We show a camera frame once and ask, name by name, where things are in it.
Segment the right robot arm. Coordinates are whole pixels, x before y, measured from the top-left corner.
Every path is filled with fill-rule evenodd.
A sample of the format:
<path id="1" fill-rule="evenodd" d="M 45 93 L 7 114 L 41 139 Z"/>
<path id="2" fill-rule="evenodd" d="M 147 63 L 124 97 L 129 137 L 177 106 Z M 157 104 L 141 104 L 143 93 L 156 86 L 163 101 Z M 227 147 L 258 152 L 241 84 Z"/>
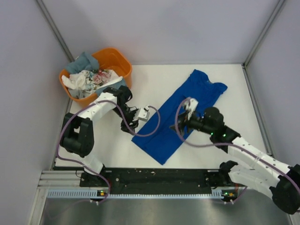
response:
<path id="1" fill-rule="evenodd" d="M 228 169 L 219 173 L 218 178 L 223 185 L 228 186 L 233 182 L 242 184 L 269 197 L 287 214 L 293 215 L 300 211 L 299 164 L 290 166 L 251 145 L 238 132 L 225 125 L 224 117 L 217 108 L 207 108 L 201 117 L 195 108 L 180 105 L 170 128 L 191 147 L 214 146 L 249 166 L 246 169 L 231 162 Z M 183 136 L 185 131 L 191 130 L 210 135 L 210 143 L 199 145 L 188 142 Z"/>

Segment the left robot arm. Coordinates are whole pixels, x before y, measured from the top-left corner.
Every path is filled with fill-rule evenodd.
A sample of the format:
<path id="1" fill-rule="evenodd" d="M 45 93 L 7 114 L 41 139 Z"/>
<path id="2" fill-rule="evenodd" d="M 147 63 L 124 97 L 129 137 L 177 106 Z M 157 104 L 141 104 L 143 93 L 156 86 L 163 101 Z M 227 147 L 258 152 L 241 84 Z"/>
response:
<path id="1" fill-rule="evenodd" d="M 75 161 L 88 168 L 85 171 L 91 174 L 90 180 L 96 186 L 106 182 L 106 174 L 102 172 L 103 163 L 93 150 L 94 124 L 108 112 L 114 111 L 120 118 L 124 116 L 120 125 L 123 132 L 135 131 L 138 126 L 135 118 L 138 109 L 127 105 L 132 96 L 127 86 L 105 88 L 89 108 L 83 109 L 72 119 L 61 137 L 60 146 L 74 155 Z"/>

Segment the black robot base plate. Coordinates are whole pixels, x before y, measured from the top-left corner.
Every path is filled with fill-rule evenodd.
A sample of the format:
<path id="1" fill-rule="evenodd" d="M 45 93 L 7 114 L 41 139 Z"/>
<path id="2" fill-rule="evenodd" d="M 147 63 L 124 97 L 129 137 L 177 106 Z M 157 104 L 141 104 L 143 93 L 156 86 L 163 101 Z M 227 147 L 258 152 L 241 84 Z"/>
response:
<path id="1" fill-rule="evenodd" d="M 112 195 L 210 194 L 212 189 L 235 186 L 219 170 L 107 167 L 100 174 L 110 184 Z"/>

